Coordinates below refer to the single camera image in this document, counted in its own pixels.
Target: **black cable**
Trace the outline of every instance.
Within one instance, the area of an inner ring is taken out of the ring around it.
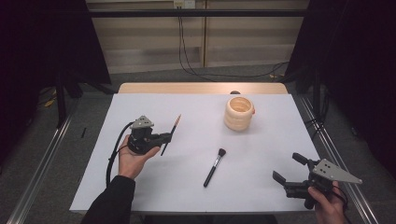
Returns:
[[[143,218],[142,215],[139,215],[139,219],[140,219],[141,223],[146,224],[146,221],[145,221],[145,219]]]
[[[274,70],[274,68],[275,68],[275,66],[273,66],[273,79],[272,79],[272,82],[275,82],[275,79],[276,79],[276,75],[275,75],[275,70]]]
[[[311,120],[308,120],[308,121],[304,122],[305,125],[310,123],[308,126],[306,126],[306,129],[308,129],[309,127],[311,127],[315,123],[318,124],[318,127],[316,128],[315,132],[311,135],[311,140],[314,140],[314,138],[317,135],[317,133],[322,128],[324,128],[324,122],[326,120],[327,113],[329,111],[329,106],[330,106],[330,94],[329,94],[328,90],[326,90],[325,96],[323,98],[323,105],[322,105],[322,108],[321,108],[321,110],[319,112],[320,120],[311,119]]]
[[[347,198],[346,193],[341,188],[338,188],[336,186],[332,186],[332,187],[336,188],[336,189],[339,189],[343,193],[344,197],[342,197],[341,195],[339,195],[339,194],[335,193],[334,191],[332,191],[332,195],[334,195],[335,197],[337,197],[338,199],[340,199],[343,202],[343,214],[344,214],[344,218],[346,219],[346,222],[349,223],[349,224],[352,224],[352,222],[350,221],[350,219],[347,217],[347,214],[346,214],[346,210],[348,209],[348,207],[347,207],[348,198]]]
[[[216,81],[213,80],[213,79],[207,78],[207,77],[203,77],[203,76],[211,76],[211,77],[264,77],[264,76],[268,76],[268,75],[271,75],[271,74],[275,73],[275,71],[276,71],[277,69],[281,68],[282,65],[289,63],[289,62],[276,63],[276,64],[274,64],[273,69],[272,69],[271,71],[269,71],[268,73],[259,74],[259,75],[255,75],[255,76],[238,76],[238,75],[211,74],[211,73],[198,74],[198,73],[196,73],[196,72],[192,69],[192,67],[190,66],[189,58],[188,58],[188,56],[187,56],[186,44],[185,44],[185,41],[184,41],[183,19],[182,19],[181,17],[178,18],[178,29],[179,29],[178,59],[179,59],[179,62],[180,62],[181,67],[182,67],[183,70],[184,70],[185,72],[187,72],[188,74],[195,75],[195,76],[198,76],[198,77],[200,77],[200,78],[204,78],[204,79],[209,80],[209,81],[212,81],[212,82],[216,82]],[[183,44],[184,55],[185,55],[185,58],[186,58],[186,61],[187,61],[187,65],[189,66],[189,68],[190,68],[191,71],[188,71],[188,70],[184,67],[184,65],[183,65],[183,63],[182,63],[182,61],[181,61],[181,44]]]
[[[51,91],[52,89],[53,89],[53,87],[49,87],[47,90],[40,92],[39,95],[40,96],[44,95],[45,93],[47,93],[48,91]],[[49,101],[54,101],[54,100],[56,100],[56,97],[57,97],[57,94],[56,94],[56,89],[55,89],[55,92],[50,96],[50,98],[48,100],[39,102],[39,103],[37,103],[36,106],[44,105],[44,104],[48,103]]]
[[[53,89],[55,89],[55,87],[48,87],[46,90],[41,91],[41,92],[39,93],[39,95],[44,95],[45,93],[47,93],[47,92],[49,92],[49,91],[51,91],[51,90],[53,90]]]
[[[190,62],[189,62],[189,58],[187,57],[186,44],[185,44],[185,42],[184,42],[183,20],[181,19],[181,17],[178,17],[178,33],[179,33],[179,37],[178,37],[178,60],[179,60],[179,62],[180,62],[181,67],[183,68],[183,70],[184,70],[186,73],[188,73],[188,74],[195,75],[195,76],[197,76],[197,77],[200,77],[200,78],[206,79],[206,80],[208,80],[208,81],[214,82],[215,80],[212,80],[212,79],[210,79],[210,78],[202,77],[202,76],[198,75],[198,74],[191,68]],[[181,61],[181,45],[182,45],[182,44],[183,44],[184,55],[185,55],[185,58],[186,58],[186,61],[187,61],[187,65],[189,66],[189,68],[190,68],[191,71],[188,71],[188,70],[184,67],[183,62]]]
[[[108,165],[107,165],[107,171],[106,171],[106,187],[108,187],[108,185],[110,184],[111,168],[113,167],[114,160],[116,159],[117,153],[119,152],[118,147],[119,147],[120,140],[121,140],[123,134],[125,133],[125,130],[128,127],[130,127],[132,124],[133,124],[133,122],[130,122],[122,129],[119,139],[117,139],[117,143],[114,146],[113,153],[111,154],[110,158],[108,159]]]
[[[126,146],[123,146],[123,147],[120,147],[120,148],[117,150],[117,153],[119,153],[119,152],[120,152],[120,150],[121,150],[121,149],[123,149],[123,148],[125,148],[125,147],[128,147],[128,145],[126,145]]]

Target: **black curtain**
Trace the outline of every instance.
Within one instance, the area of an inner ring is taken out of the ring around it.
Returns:
[[[311,72],[297,77],[297,89],[306,91],[318,71],[373,155],[396,177],[396,2],[311,0],[309,6],[336,13],[304,19],[286,76],[306,66]]]
[[[73,84],[110,78],[84,0],[0,1],[0,38],[2,162],[34,117],[39,91],[54,86],[57,74]]]

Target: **power cord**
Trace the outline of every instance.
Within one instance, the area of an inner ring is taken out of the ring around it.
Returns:
[[[274,74],[275,71],[278,70],[278,69],[280,69],[283,65],[289,63],[289,62],[276,63],[276,64],[274,64],[274,66],[273,66],[273,68],[272,68],[271,71],[269,71],[269,72],[267,72],[267,73],[264,73],[264,74],[258,74],[258,75],[253,75],[253,76],[238,76],[238,75],[212,74],[212,73],[198,74],[198,73],[196,73],[196,72],[192,69],[192,67],[191,67],[191,65],[190,65],[190,62],[189,62],[189,58],[188,58],[188,56],[187,56],[186,44],[185,44],[185,41],[184,41],[183,19],[182,19],[181,17],[178,17],[178,29],[179,29],[178,58],[179,58],[179,62],[180,62],[181,67],[182,67],[183,70],[184,70],[186,73],[188,73],[188,74],[195,75],[195,76],[198,76],[198,77],[200,77],[200,78],[203,78],[203,79],[206,79],[206,80],[209,80],[209,81],[212,81],[212,82],[216,82],[216,81],[213,80],[213,79],[211,79],[211,78],[208,78],[208,77],[245,77],[245,78],[254,78],[254,77],[269,76],[269,75],[271,75],[271,74]],[[184,65],[183,65],[183,63],[182,63],[182,61],[181,61],[181,47],[182,47],[182,46],[183,46],[183,50],[184,50],[184,56],[185,56],[185,58],[186,58],[187,65],[188,65],[190,71],[187,70],[187,69],[184,67]]]
[[[309,127],[311,127],[314,123],[318,124],[318,127],[316,128],[315,132],[311,135],[311,140],[314,140],[315,136],[317,135],[317,133],[319,131],[321,131],[322,128],[324,128],[324,122],[326,120],[328,111],[329,111],[329,106],[330,106],[330,94],[329,91],[326,89],[325,91],[325,95],[323,98],[323,105],[322,108],[320,110],[320,114],[319,114],[319,118],[314,118],[308,121],[305,121],[304,124],[308,124],[310,123],[306,129],[308,129]]]
[[[127,130],[132,124],[133,124],[133,122],[130,122],[122,129],[122,131],[121,131],[121,133],[119,135],[119,139],[117,139],[117,143],[114,146],[113,153],[111,154],[110,158],[108,159],[108,165],[107,165],[107,170],[106,170],[106,187],[108,187],[108,185],[110,184],[111,168],[113,168],[114,160],[117,157],[117,153],[121,149],[121,148],[118,149],[120,140],[121,140],[123,134],[125,133],[125,130]]]
[[[350,221],[349,217],[347,217],[347,214],[346,214],[346,211],[348,209],[348,207],[347,207],[348,199],[347,199],[346,193],[341,188],[338,188],[336,186],[332,186],[332,187],[336,188],[336,189],[339,189],[343,193],[344,197],[339,195],[339,194],[337,194],[337,193],[335,193],[334,191],[332,191],[332,195],[334,195],[335,197],[337,197],[338,199],[340,199],[343,202],[343,214],[344,214],[344,218],[346,219],[346,222],[349,223],[349,224],[352,224],[352,222]]]

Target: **metal rail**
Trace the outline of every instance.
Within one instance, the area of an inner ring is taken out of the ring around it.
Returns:
[[[35,200],[35,196],[40,190],[41,184],[50,168],[50,165],[55,157],[56,151],[59,148],[62,140],[64,139],[64,135],[69,127],[71,117],[76,112],[78,107],[79,99],[76,100],[70,109],[70,113],[66,118],[64,124],[55,131],[55,134],[52,137],[49,146],[44,154],[43,159],[39,163],[37,169],[35,170],[35,174],[29,182],[26,190],[22,194],[20,200],[18,201],[14,211],[8,219],[7,224],[22,224],[26,219],[27,214],[29,213],[30,208]]]
[[[333,10],[307,9],[90,9],[79,10],[46,10],[42,15],[61,17],[91,18],[133,18],[133,17],[305,17],[331,16]]]
[[[309,101],[309,99],[307,97],[301,97],[301,101],[304,105],[304,109],[308,114],[309,118],[314,120],[315,115],[313,112],[313,106]],[[335,144],[333,143],[326,129],[322,126],[319,126],[319,124],[317,124],[315,121],[313,122],[314,122],[314,127],[320,137],[320,140],[323,143],[323,146],[325,147],[330,158],[332,159],[332,162],[334,162],[342,169],[348,171],[346,164],[341,158],[341,155],[339,154],[337,148],[335,147]],[[349,183],[344,183],[344,186],[349,194],[349,197],[352,199],[353,203],[358,209],[358,212],[361,214],[361,218],[363,219],[364,223],[367,224],[379,223],[370,207],[370,204],[368,204],[366,198],[361,192],[361,188],[356,184],[349,184]]]

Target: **hand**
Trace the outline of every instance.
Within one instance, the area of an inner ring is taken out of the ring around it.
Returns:
[[[338,187],[338,182],[333,181],[332,184]],[[340,189],[333,188],[332,191],[340,195]],[[334,195],[329,196],[329,200],[317,189],[309,187],[309,194],[317,200],[315,204],[315,212],[318,224],[343,224],[344,223],[344,203]]]
[[[129,134],[125,136],[119,151],[119,175],[135,179],[143,169],[145,162],[160,151],[154,147],[145,155],[138,155],[127,147]]]

